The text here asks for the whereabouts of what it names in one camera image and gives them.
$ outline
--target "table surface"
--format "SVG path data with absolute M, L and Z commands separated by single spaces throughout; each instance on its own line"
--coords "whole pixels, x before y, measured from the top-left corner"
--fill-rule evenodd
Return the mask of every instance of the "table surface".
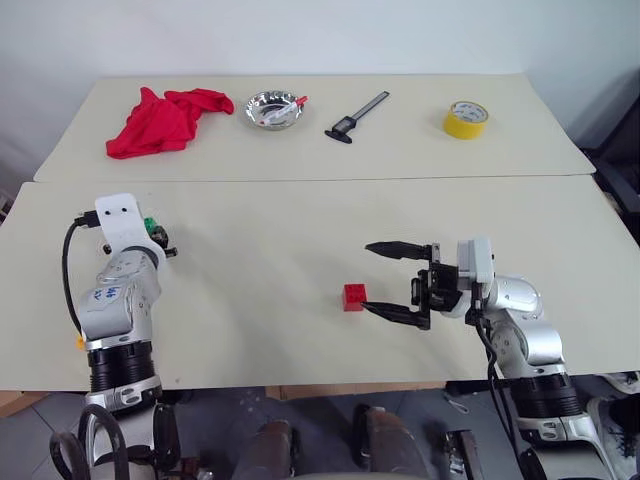
M 463 319 L 432 330 L 345 313 L 345 283 L 408 304 L 419 262 L 367 243 L 489 235 L 502 274 L 543 295 L 572 373 L 640 368 L 640 250 L 588 176 L 385 180 L 25 184 L 0 228 L 0 389 L 82 390 L 60 249 L 96 196 L 136 195 L 179 249 L 161 273 L 154 359 L 167 388 L 479 379 L 486 358 Z M 106 263 L 100 229 L 74 236 L 74 295 Z
M 225 92 L 236 113 L 204 114 L 187 149 L 114 160 L 105 141 L 118 135 L 141 86 Z M 282 131 L 248 123 L 255 93 L 308 95 L 301 119 Z M 362 118 L 353 144 L 324 130 L 383 90 L 391 96 Z M 474 140 L 447 135 L 449 105 L 472 100 L 490 114 Z M 96 83 L 60 143 L 38 170 L 39 182 L 267 181 L 440 178 L 592 173 L 527 78 L 516 75 L 107 78 Z

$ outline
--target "metal bowl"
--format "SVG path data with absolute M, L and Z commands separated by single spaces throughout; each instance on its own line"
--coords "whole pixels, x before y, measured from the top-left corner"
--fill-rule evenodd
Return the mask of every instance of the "metal bowl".
M 304 112 L 304 105 L 300 105 L 297 109 L 292 110 L 287 115 L 278 120 L 277 123 L 270 125 L 261 125 L 262 119 L 274 110 L 280 110 L 287 105 L 294 103 L 298 97 L 293 93 L 283 92 L 281 90 L 269 90 L 260 92 L 249 99 L 244 107 L 244 113 L 251 123 L 256 127 L 265 130 L 282 130 L 290 127 L 296 120 L 300 118 Z

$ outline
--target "red cloth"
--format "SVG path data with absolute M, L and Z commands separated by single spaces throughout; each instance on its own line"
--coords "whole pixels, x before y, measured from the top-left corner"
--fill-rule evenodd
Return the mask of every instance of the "red cloth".
M 140 103 L 120 134 L 107 141 L 107 155 L 129 158 L 184 150 L 196 136 L 196 121 L 202 112 L 233 113 L 233 102 L 224 93 L 196 88 L 190 92 L 164 92 L 158 98 L 151 89 L 140 89 Z

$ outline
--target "red lego brick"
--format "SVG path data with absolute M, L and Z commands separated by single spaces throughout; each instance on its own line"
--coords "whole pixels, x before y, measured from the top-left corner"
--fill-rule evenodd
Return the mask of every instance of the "red lego brick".
M 342 291 L 342 308 L 345 312 L 360 312 L 364 310 L 360 305 L 367 301 L 367 291 L 364 283 L 347 283 Z

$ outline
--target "cable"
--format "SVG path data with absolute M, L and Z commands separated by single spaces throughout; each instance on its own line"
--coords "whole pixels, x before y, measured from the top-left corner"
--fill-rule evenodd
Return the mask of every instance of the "cable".
M 78 333 L 82 333 L 82 327 L 80 326 L 76 309 L 73 306 L 71 287 L 69 286 L 69 247 L 71 246 L 71 237 L 73 237 L 75 229 L 85 225 L 89 228 L 99 227 L 100 220 L 98 218 L 98 212 L 91 210 L 84 212 L 81 217 L 75 218 L 67 229 L 64 242 L 62 243 L 62 288 L 64 289 L 64 299 L 67 302 L 67 309 L 69 310 L 71 321 L 76 327 L 76 330 L 78 330 Z
M 498 398 L 496 396 L 495 380 L 497 379 L 497 373 L 495 371 L 495 363 L 498 356 L 495 349 L 493 348 L 493 345 L 491 345 L 491 342 L 489 342 L 486 333 L 482 329 L 480 322 L 476 323 L 476 332 L 478 332 L 478 336 L 480 337 L 480 340 L 485 347 L 485 350 L 487 352 L 487 359 L 489 360 L 489 364 L 487 365 L 487 381 L 489 383 L 489 393 L 491 394 L 491 400 L 493 401 L 493 405 L 496 409 L 496 413 L 498 414 L 498 418 L 500 419 L 500 423 L 502 424 L 502 428 L 507 434 L 509 442 L 512 443 L 513 428 L 507 423 L 507 419 L 504 418 L 502 411 L 499 408 Z
M 71 470 L 62 455 L 61 446 L 71 462 Z M 49 452 L 56 470 L 65 480 L 91 480 L 89 464 L 84 449 L 78 439 L 70 432 L 53 433 L 49 440 Z
M 67 302 L 67 308 L 69 309 L 71 321 L 76 327 L 76 330 L 78 330 L 78 333 L 82 333 L 80 321 L 78 320 L 76 309 L 73 306 L 73 298 L 71 298 L 71 287 L 69 286 L 69 246 L 71 245 L 71 237 L 73 237 L 73 232 L 79 226 L 80 225 L 78 219 L 75 219 L 69 226 L 67 234 L 64 236 L 64 242 L 62 243 L 62 288 L 64 288 L 64 299 Z
M 513 455 L 515 456 L 516 464 L 520 469 L 520 473 L 524 475 L 522 471 L 522 465 L 520 465 L 520 452 L 518 452 L 518 445 L 516 443 L 516 432 L 513 427 L 513 417 L 511 416 L 511 411 L 509 409 L 509 404 L 507 402 L 507 397 L 504 393 L 504 390 L 497 386 L 496 383 L 498 381 L 498 372 L 496 371 L 495 364 L 498 359 L 498 355 L 491 345 L 489 341 L 488 332 L 490 332 L 489 327 L 487 327 L 487 331 L 482 328 L 482 322 L 480 320 L 484 320 L 484 318 L 478 319 L 476 321 L 475 327 L 482 344 L 485 347 L 487 352 L 487 358 L 489 359 L 489 363 L 487 365 L 487 381 L 489 383 L 489 393 L 491 394 L 491 400 L 493 401 L 493 405 L 496 409 L 496 413 L 498 414 L 498 418 L 500 419 L 500 423 L 502 424 L 502 428 L 504 429 L 504 433 L 507 435 L 509 440 L 509 444 L 511 445 L 511 450 L 513 450 Z M 498 395 L 496 395 L 496 390 L 498 391 L 498 395 L 500 396 L 500 404 L 502 405 L 502 410 L 504 410 L 504 417 L 502 414 L 502 410 L 500 409 L 500 404 L 498 403 Z
M 89 418 L 94 415 L 102 428 L 105 429 L 107 435 L 109 435 L 109 441 L 111 442 L 111 450 L 113 453 L 113 469 L 115 480 L 129 480 L 129 453 L 127 452 L 127 445 L 124 440 L 124 435 L 118 425 L 118 421 L 114 416 L 104 407 L 96 404 L 90 404 L 84 407 L 82 415 L 80 415 L 80 422 L 78 423 L 78 438 L 82 449 L 87 448 L 87 428 L 89 424 Z

